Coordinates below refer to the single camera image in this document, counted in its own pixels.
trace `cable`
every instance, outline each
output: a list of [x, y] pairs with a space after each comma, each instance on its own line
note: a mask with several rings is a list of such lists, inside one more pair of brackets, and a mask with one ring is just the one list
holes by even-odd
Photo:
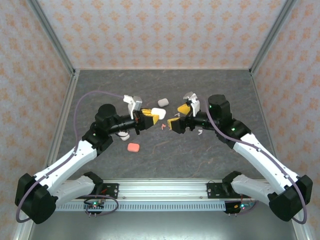
[[99, 205], [104, 203], [104, 202], [98, 202], [98, 203], [94, 204], [92, 202], [88, 202], [88, 201], [91, 201], [92, 199], [95, 199], [95, 201], [103, 200], [103, 199], [89, 198], [89, 199], [84, 200], [83, 203], [86, 204], [86, 205], [97, 205], [97, 206], [99, 206]]
[[296, 190], [296, 192], [298, 193], [298, 196], [300, 198], [301, 204], [302, 204], [302, 209], [303, 209], [303, 220], [300, 221], [296, 218], [292, 218], [295, 222], [297, 222], [298, 224], [305, 224], [307, 222], [307, 207], [306, 207], [306, 203], [304, 200], [304, 197], [302, 196], [302, 193], [299, 189], [299, 187], [297, 186], [297, 184], [295, 183], [295, 181], [290, 177], [290, 175], [269, 155], [267, 154], [265, 151], [263, 151], [262, 149], [260, 149], [259, 147], [255, 146], [254, 144], [251, 144], [249, 142], [246, 141], [242, 141], [242, 140], [238, 140], [235, 139], [233, 137], [229, 137], [227, 135], [225, 135], [222, 131], [220, 131], [220, 129], [216, 126], [214, 120], [212, 119], [211, 115], [210, 115], [210, 111], [209, 111], [209, 106], [207, 101], [205, 100], [204, 97], [201, 97], [201, 100], [204, 102], [205, 105], [205, 112], [206, 115], [211, 123], [211, 125], [213, 126], [214, 130], [219, 133], [222, 137], [224, 137], [225, 139], [228, 139], [230, 141], [236, 142], [236, 143], [240, 143], [240, 144], [244, 144], [247, 146], [250, 146], [256, 150], [260, 150], [260, 153], [262, 153], [263, 155], [265, 155], [268, 159], [270, 159], [270, 161], [285, 175], [285, 176], [289, 176], [288, 180], [290, 181], [290, 183], [293, 185], [294, 189]]
[[[104, 216], [104, 215], [108, 215], [108, 214], [112, 214], [114, 213], [118, 208], [119, 208], [119, 202], [113, 198], [112, 196], [105, 196], [105, 195], [84, 195], [83, 197], [93, 197], [93, 198], [96, 198], [96, 197], [100, 197], [100, 198], [106, 198], [106, 199], [111, 199], [113, 201], [115, 201], [116, 203], [116, 207], [111, 210], [111, 211], [106, 211], [106, 212], [102, 212], [102, 213], [99, 213], [99, 214], [95, 214], [96, 217], [100, 217], [100, 216]], [[85, 208], [85, 213], [90, 217], [91, 213], [88, 212], [88, 207], [89, 205], [86, 206]]]
[[[102, 195], [104, 192], [106, 192], [107, 191], [107, 188], [105, 188], [104, 190], [102, 190], [98, 195]], [[98, 198], [98, 199], [96, 199], [96, 198], [88, 198], [88, 199], [85, 199], [84, 201], [83, 201], [83, 203], [84, 204], [87, 204], [87, 205], [91, 205], [92, 203], [91, 202], [88, 202], [88, 201], [90, 201], [90, 200], [92, 200], [92, 199], [95, 199], [95, 200], [103, 200], [103, 199], [105, 199], [105, 197], [103, 197], [103, 198]]]
[[258, 203], [259, 203], [259, 201], [255, 201], [253, 206], [249, 210], [239, 212], [239, 213], [237, 213], [237, 215], [243, 215], [243, 214], [250, 213], [253, 209], [255, 209], [257, 207]]
[[125, 136], [120, 136], [119, 133], [117, 133], [117, 132], [115, 133], [115, 135], [117, 135], [119, 138], [123, 138], [123, 137], [126, 137], [130, 134], [130, 130], [129, 129], [126, 130], [125, 133], [127, 133], [127, 135], [125, 135]]
[[232, 201], [224, 201], [224, 202], [227, 204], [230, 204], [230, 203], [238, 203], [240, 202], [240, 200], [232, 200]]
[[75, 147], [74, 147], [74, 152], [71, 153], [71, 155], [64, 161], [62, 162], [61, 164], [59, 164], [58, 166], [56, 166], [54, 169], [52, 169], [51, 171], [49, 171], [45, 176], [42, 176], [40, 177], [27, 191], [26, 193], [23, 195], [23, 197], [21, 198], [19, 204], [18, 204], [18, 208], [16, 210], [16, 213], [15, 213], [15, 219], [18, 223], [25, 223], [27, 221], [30, 220], [30, 217], [26, 218], [26, 219], [23, 219], [21, 220], [20, 219], [20, 211], [21, 211], [21, 208], [22, 208], [22, 205], [24, 204], [26, 198], [28, 197], [28, 195], [31, 193], [31, 191], [45, 178], [47, 178], [48, 176], [50, 176], [53, 172], [55, 172], [56, 170], [58, 170], [59, 168], [61, 168], [62, 166], [64, 166], [67, 162], [69, 162], [72, 157], [76, 154], [77, 152], [77, 149], [78, 149], [78, 146], [79, 146], [79, 136], [78, 136], [78, 131], [77, 131], [77, 128], [76, 128], [76, 119], [77, 119], [77, 111], [78, 111], [78, 108], [79, 108], [79, 105], [81, 103], [81, 101], [88, 95], [91, 95], [91, 94], [106, 94], [106, 95], [110, 95], [110, 96], [113, 96], [113, 97], [116, 97], [116, 98], [120, 98], [120, 99], [123, 99], [124, 97], [121, 96], [121, 95], [117, 95], [117, 94], [114, 94], [114, 93], [111, 93], [111, 92], [107, 92], [107, 91], [99, 91], [99, 90], [94, 90], [94, 91], [90, 91], [90, 92], [87, 92], [86, 94], [84, 94], [80, 99], [79, 101], [77, 102], [76, 106], [75, 106], [75, 110], [74, 110], [74, 115], [73, 115], [73, 130], [74, 130], [74, 134], [75, 134]]

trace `wall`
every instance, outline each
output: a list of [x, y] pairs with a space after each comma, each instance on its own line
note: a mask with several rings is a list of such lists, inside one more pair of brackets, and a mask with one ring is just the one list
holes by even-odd
[[308, 222], [320, 232], [320, 5], [299, 1], [254, 76], [278, 157], [313, 180]]
[[0, 232], [16, 231], [19, 177], [45, 164], [69, 74], [26, 0], [0, 1]]
[[251, 67], [285, 0], [39, 0], [75, 68]]

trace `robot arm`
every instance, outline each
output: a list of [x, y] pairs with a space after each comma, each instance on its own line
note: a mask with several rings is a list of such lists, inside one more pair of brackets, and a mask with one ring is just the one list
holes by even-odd
[[[190, 92], [184, 96], [186, 103], [178, 108], [178, 111], [186, 114], [184, 117], [177, 117], [168, 120], [169, 127], [179, 134], [183, 134], [186, 128], [193, 131], [195, 127], [205, 130], [213, 130], [220, 141], [227, 144], [231, 149], [246, 158], [269, 182], [269, 184], [252, 180], [240, 172], [232, 172], [222, 180], [226, 192], [236, 192], [251, 196], [270, 206], [271, 210], [284, 221], [289, 221], [302, 209], [302, 203], [289, 177], [296, 181], [305, 204], [310, 202], [312, 181], [307, 176], [299, 176], [280, 163], [268, 150], [262, 146], [251, 130], [241, 121], [232, 118], [230, 103], [224, 95], [212, 95], [208, 98], [209, 113], [217, 128], [226, 136], [236, 140], [255, 145], [258, 150], [240, 142], [234, 142], [219, 134], [209, 121], [206, 112], [200, 108], [194, 109], [194, 101], [197, 96]], [[260, 151], [266, 152], [278, 163], [280, 168], [285, 170], [287, 175]]]
[[[27, 196], [21, 207], [36, 224], [43, 223], [57, 207], [75, 198], [101, 192], [103, 180], [93, 172], [87, 172], [77, 180], [64, 182], [79, 168], [104, 152], [113, 142], [112, 134], [135, 129], [139, 135], [140, 131], [149, 129], [158, 121], [159, 116], [151, 114], [151, 109], [141, 108], [140, 97], [125, 95], [123, 101], [128, 103], [129, 115], [119, 116], [113, 105], [102, 105], [95, 115], [95, 122], [79, 141], [76, 152], [73, 148], [53, 165], [34, 176], [26, 173], [19, 179], [15, 196], [17, 206], [31, 186], [45, 176]], [[49, 174], [72, 154], [74, 155], [69, 161]]]

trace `white foam block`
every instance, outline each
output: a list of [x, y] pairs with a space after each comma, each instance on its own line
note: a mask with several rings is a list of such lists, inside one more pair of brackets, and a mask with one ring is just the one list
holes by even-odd
[[151, 114], [153, 115], [159, 115], [159, 119], [162, 120], [165, 118], [166, 116], [166, 110], [162, 109], [162, 108], [157, 108], [157, 107], [154, 107], [151, 109]]
[[164, 106], [169, 105], [169, 101], [168, 101], [168, 99], [166, 99], [166, 98], [160, 99], [160, 100], [158, 101], [158, 105], [159, 105], [159, 107], [163, 108]]
[[118, 135], [119, 135], [119, 137], [121, 138], [122, 141], [126, 141], [126, 140], [128, 140], [130, 138], [130, 134], [128, 134], [125, 131], [118, 132]]

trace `pink eraser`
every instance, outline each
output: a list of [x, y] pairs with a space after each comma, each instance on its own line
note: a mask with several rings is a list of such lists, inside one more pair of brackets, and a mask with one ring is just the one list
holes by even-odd
[[137, 153], [139, 152], [140, 145], [138, 143], [129, 143], [128, 144], [128, 151]]

